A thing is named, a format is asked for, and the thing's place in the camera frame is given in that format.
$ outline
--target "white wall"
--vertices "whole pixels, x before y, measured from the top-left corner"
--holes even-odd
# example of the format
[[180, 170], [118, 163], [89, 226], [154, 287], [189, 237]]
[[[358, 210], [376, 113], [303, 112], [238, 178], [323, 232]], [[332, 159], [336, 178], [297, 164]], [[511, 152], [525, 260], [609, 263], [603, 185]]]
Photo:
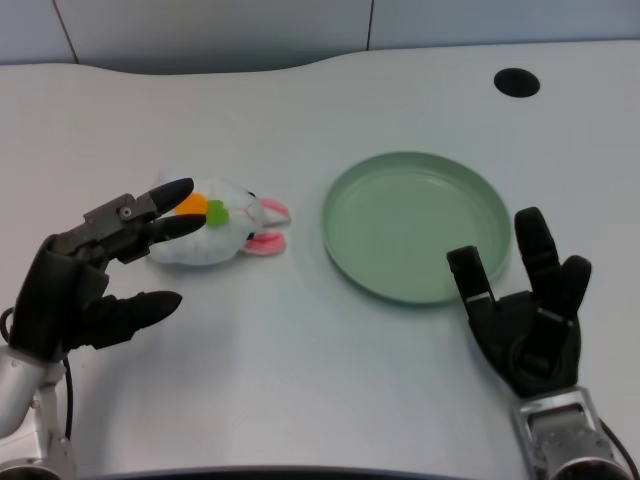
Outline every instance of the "white wall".
[[53, 0], [0, 0], [0, 64], [73, 62]]
[[73, 62], [63, 25], [83, 64], [229, 72], [367, 46], [640, 38], [640, 0], [0, 0], [0, 64]]
[[640, 38], [640, 0], [375, 0], [372, 49]]
[[371, 0], [57, 0], [80, 63], [265, 70], [365, 50]]

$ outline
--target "black hole in table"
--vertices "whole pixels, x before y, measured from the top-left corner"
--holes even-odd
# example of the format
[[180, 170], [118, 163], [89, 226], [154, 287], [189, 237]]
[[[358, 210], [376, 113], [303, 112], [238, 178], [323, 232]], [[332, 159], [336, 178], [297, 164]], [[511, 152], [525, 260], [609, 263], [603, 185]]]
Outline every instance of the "black hole in table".
[[540, 90], [540, 80], [521, 68], [505, 68], [496, 73], [493, 83], [505, 95], [516, 98], [531, 97]]

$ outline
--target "pink ear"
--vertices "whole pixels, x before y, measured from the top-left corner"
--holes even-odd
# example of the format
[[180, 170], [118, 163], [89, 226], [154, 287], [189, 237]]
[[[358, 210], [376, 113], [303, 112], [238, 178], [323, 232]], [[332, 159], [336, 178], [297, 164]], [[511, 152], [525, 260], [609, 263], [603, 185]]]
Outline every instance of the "pink ear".
[[266, 225], [278, 225], [291, 220], [289, 209], [277, 200], [274, 200], [272, 198], [261, 198], [260, 203], [262, 203], [265, 214], [267, 215]]
[[280, 232], [257, 233], [249, 240], [243, 250], [254, 255], [275, 255], [284, 252], [287, 246]]

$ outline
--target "cable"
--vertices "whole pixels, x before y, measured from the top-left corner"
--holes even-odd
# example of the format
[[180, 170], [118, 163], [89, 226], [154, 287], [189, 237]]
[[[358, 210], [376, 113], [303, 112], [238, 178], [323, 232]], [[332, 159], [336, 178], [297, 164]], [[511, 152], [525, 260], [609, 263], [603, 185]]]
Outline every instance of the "cable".
[[[7, 308], [2, 315], [0, 315], [0, 334], [4, 341], [9, 343], [9, 329], [7, 328], [7, 320], [9, 315], [13, 313], [13, 307]], [[67, 421], [65, 424], [64, 435], [67, 439], [71, 440], [71, 427], [73, 426], [73, 379], [71, 378], [71, 365], [67, 357], [62, 360], [64, 365], [64, 379], [67, 384]]]
[[9, 343], [9, 329], [7, 328], [7, 319], [9, 315], [13, 313], [13, 307], [7, 308], [2, 315], [0, 315], [0, 333], [2, 334], [2, 338], [4, 341]]
[[64, 365], [64, 379], [67, 383], [67, 421], [64, 427], [64, 436], [67, 440], [71, 440], [71, 427], [73, 427], [73, 380], [71, 379], [71, 365], [69, 358], [64, 357], [62, 360]]
[[627, 465], [629, 466], [629, 470], [631, 470], [631, 475], [633, 476], [633, 479], [640, 480], [640, 473], [638, 472], [638, 468], [636, 467], [635, 462], [631, 458], [631, 455], [629, 455], [629, 452], [627, 452], [627, 449], [624, 448], [624, 445], [622, 445], [622, 442], [620, 441], [620, 439], [616, 437], [616, 434], [613, 433], [613, 430], [611, 430], [607, 426], [607, 424], [604, 423], [602, 419], [600, 419], [600, 425], [602, 426], [602, 430], [604, 431], [604, 433], [609, 437], [611, 442], [616, 446], [616, 448], [620, 452], [620, 455], [622, 455], [622, 458], [624, 458], [624, 461], [627, 462]]

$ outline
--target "plate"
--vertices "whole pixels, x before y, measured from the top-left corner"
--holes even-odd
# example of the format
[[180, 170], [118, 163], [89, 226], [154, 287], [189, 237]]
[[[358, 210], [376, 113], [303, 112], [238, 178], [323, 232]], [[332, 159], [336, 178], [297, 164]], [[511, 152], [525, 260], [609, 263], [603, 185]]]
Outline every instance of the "plate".
[[343, 173], [325, 199], [322, 234], [348, 278], [414, 304], [457, 297], [450, 250], [475, 245], [492, 279], [512, 243], [509, 213], [493, 187], [464, 165], [421, 152], [379, 155]]

